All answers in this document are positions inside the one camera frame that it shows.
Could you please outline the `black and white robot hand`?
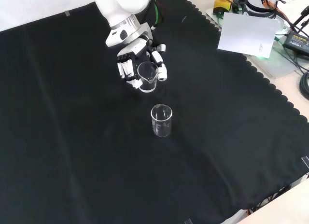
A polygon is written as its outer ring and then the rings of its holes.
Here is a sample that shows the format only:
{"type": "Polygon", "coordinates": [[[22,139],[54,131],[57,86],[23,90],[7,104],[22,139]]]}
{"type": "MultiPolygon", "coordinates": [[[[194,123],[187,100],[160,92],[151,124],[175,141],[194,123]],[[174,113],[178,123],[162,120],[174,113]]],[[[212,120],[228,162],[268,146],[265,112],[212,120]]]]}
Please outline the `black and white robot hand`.
{"type": "Polygon", "coordinates": [[[163,82],[168,78],[167,67],[162,58],[166,46],[152,44],[151,39],[140,37],[117,55],[120,77],[144,93],[153,92],[158,81],[163,82]]]}

